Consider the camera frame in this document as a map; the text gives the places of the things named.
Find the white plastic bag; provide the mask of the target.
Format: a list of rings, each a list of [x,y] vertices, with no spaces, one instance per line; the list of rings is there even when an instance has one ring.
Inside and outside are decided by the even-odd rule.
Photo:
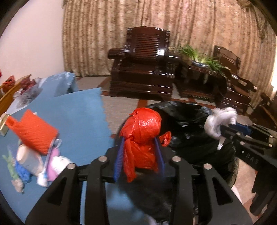
[[[237,111],[232,107],[224,109],[214,108],[212,114],[209,115],[204,124],[204,130],[208,136],[219,141],[217,150],[220,150],[225,141],[225,137],[221,134],[221,125],[235,125],[237,122]]]

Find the green rubber glove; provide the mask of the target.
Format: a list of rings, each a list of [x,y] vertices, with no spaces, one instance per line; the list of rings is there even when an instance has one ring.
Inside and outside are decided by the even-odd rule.
[[[10,176],[12,178],[11,183],[15,188],[16,192],[23,194],[24,193],[24,183],[22,179],[19,177],[18,173],[15,169],[15,159],[12,156],[10,150],[8,150],[8,155],[2,155],[3,159],[7,163],[7,168],[9,170]]]

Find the orange foam net sleeve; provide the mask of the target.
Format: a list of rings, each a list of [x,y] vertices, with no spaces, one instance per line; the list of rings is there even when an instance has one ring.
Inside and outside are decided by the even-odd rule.
[[[26,110],[21,120],[8,116],[6,123],[27,147],[47,155],[53,140],[58,137],[58,130],[35,115],[31,110]]]

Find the red plastic bag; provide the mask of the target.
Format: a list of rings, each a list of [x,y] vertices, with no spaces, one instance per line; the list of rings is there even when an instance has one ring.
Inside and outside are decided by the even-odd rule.
[[[159,172],[158,154],[155,139],[167,147],[172,139],[171,132],[160,135],[162,118],[150,108],[137,108],[130,115],[120,131],[124,137],[123,171],[127,182],[137,178],[136,169],[147,169]]]

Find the black trash bag bin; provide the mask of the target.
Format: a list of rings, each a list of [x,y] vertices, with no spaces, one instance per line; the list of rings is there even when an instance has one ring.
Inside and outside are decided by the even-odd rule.
[[[226,183],[232,187],[238,174],[238,158],[231,141],[225,140],[220,150],[219,141],[208,136],[204,124],[212,109],[178,101],[160,102],[149,105],[162,118],[160,135],[171,132],[167,146],[194,167],[209,163]],[[150,219],[149,224],[167,224],[172,208],[173,185],[165,181],[159,172],[136,169],[137,178],[127,182],[123,171],[119,187]]]

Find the blue crumpled glove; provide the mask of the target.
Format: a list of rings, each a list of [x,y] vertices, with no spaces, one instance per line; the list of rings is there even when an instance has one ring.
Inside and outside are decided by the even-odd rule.
[[[32,174],[22,165],[20,165],[17,161],[15,161],[15,170],[24,184],[31,182]]]

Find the white paper cup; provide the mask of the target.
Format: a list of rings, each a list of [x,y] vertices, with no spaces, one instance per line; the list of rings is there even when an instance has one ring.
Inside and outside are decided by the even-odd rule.
[[[41,155],[25,144],[21,144],[18,147],[16,160],[22,167],[36,177],[43,171],[44,165]]]

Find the dark wooden side table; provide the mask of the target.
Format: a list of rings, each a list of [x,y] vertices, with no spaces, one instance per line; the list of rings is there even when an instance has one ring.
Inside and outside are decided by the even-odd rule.
[[[181,61],[175,69],[174,84],[182,98],[193,97],[219,106],[227,92],[227,79],[209,67]]]

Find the green potted plant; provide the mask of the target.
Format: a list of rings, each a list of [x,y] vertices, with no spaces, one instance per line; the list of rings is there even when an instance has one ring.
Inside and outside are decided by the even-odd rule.
[[[178,46],[177,52],[181,55],[187,56],[189,59],[191,59],[191,61],[196,62],[197,65],[207,65],[208,68],[211,69],[213,72],[224,75],[222,71],[224,66],[220,64],[219,60],[216,60],[215,58],[210,57],[205,53],[199,52],[197,49],[192,48],[189,44]]]

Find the blue table cloth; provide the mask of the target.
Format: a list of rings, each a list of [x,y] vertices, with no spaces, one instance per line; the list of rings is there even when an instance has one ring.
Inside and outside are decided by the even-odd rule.
[[[114,144],[112,132],[105,120],[100,88],[79,91],[75,75],[63,72],[46,78],[41,93],[24,109],[13,113],[20,120],[27,109],[59,131],[62,156],[78,166],[91,163],[104,155]],[[7,163],[2,155],[10,150],[14,155],[18,147],[18,136],[11,130],[1,136],[1,193],[9,204],[6,211],[13,222],[1,224],[24,224],[36,202],[46,191],[33,177],[24,188],[24,193],[15,191]],[[127,197],[120,193],[116,184],[107,184],[108,215],[111,224],[149,224],[149,217],[137,209]]]

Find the glass fruit bowl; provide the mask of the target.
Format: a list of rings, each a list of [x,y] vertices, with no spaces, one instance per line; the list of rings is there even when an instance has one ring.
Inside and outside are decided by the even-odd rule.
[[[42,91],[39,84],[35,84],[28,89],[23,89],[22,87],[13,95],[15,100],[16,108],[21,108],[27,106],[32,102]]]

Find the red apples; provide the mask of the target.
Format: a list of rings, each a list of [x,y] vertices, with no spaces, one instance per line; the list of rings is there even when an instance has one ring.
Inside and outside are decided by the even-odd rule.
[[[29,77],[22,79],[22,81],[20,82],[20,86],[24,91],[36,84],[37,83],[35,82],[35,80],[31,80]]]

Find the beige patterned curtain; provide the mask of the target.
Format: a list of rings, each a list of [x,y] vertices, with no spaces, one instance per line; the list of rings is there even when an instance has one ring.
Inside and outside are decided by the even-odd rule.
[[[214,46],[241,60],[240,75],[257,92],[272,95],[276,34],[252,1],[64,1],[62,47],[65,71],[78,76],[109,75],[108,50],[122,47],[127,29],[158,27],[170,32],[170,48],[189,44],[211,55]]]

